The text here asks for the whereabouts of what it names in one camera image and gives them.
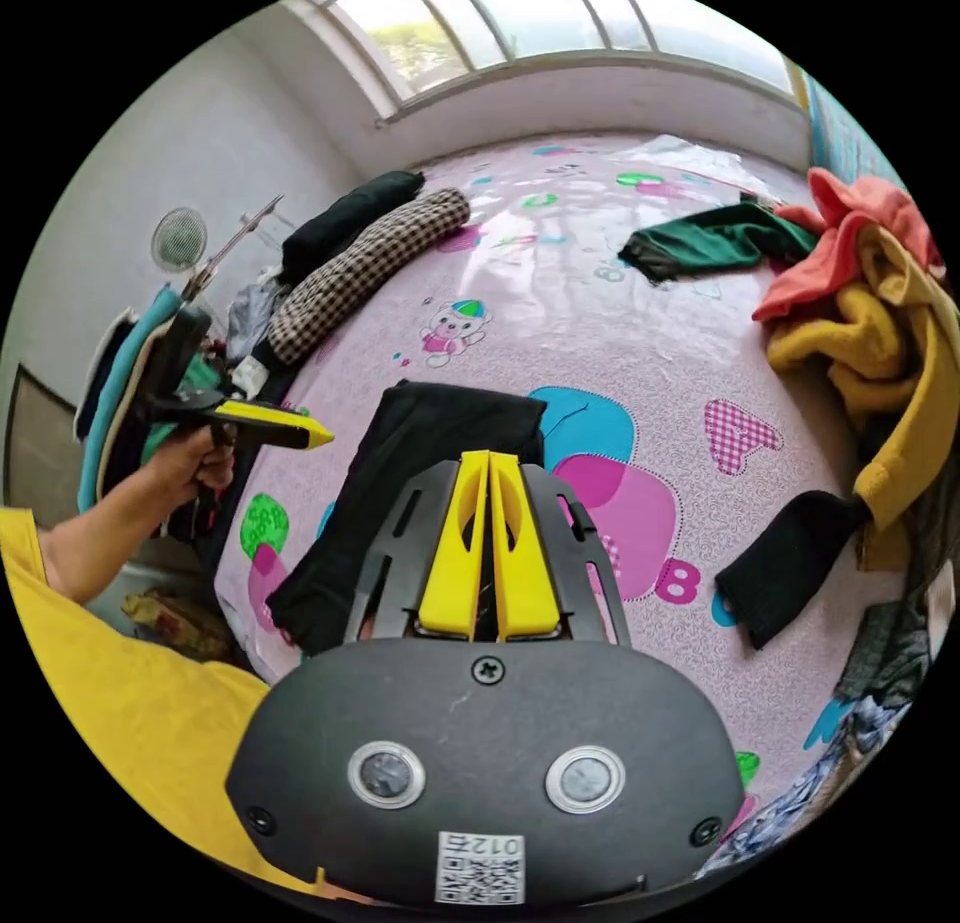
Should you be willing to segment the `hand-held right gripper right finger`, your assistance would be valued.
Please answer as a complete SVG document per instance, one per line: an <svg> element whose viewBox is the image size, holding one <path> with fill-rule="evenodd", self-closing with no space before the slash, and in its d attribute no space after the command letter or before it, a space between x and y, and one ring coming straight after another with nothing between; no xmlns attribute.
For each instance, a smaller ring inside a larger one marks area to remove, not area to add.
<svg viewBox="0 0 960 923"><path fill-rule="evenodd" d="M489 495L498 639L551 637L560 610L516 456L489 454Z"/></svg>

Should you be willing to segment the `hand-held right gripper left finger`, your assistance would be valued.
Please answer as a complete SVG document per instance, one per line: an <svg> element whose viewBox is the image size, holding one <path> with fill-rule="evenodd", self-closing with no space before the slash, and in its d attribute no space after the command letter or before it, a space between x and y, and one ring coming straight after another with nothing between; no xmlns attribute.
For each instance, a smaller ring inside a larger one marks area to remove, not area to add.
<svg viewBox="0 0 960 923"><path fill-rule="evenodd" d="M423 632L471 640L483 566L490 452L468 451L458 462L418 608Z"/></svg>

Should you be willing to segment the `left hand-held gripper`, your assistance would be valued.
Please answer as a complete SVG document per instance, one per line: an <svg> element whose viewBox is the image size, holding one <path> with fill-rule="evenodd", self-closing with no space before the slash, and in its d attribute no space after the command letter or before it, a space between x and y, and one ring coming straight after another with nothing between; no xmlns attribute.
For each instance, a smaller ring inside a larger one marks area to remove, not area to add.
<svg viewBox="0 0 960 923"><path fill-rule="evenodd" d="M274 446L307 451L334 440L334 434L312 416L214 390L148 396L144 419L151 425L186 431L210 427L218 442L230 436L236 448Z"/></svg>

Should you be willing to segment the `person's left hand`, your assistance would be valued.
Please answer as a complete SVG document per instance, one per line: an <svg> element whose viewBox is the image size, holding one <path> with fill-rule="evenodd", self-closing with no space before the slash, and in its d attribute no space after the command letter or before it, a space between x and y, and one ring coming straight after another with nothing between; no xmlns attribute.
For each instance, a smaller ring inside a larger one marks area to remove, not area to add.
<svg viewBox="0 0 960 923"><path fill-rule="evenodd" d="M230 436L218 442L210 427L175 431L156 449L145 467L150 492L174 509L193 500L201 489L222 491L233 478L234 446Z"/></svg>

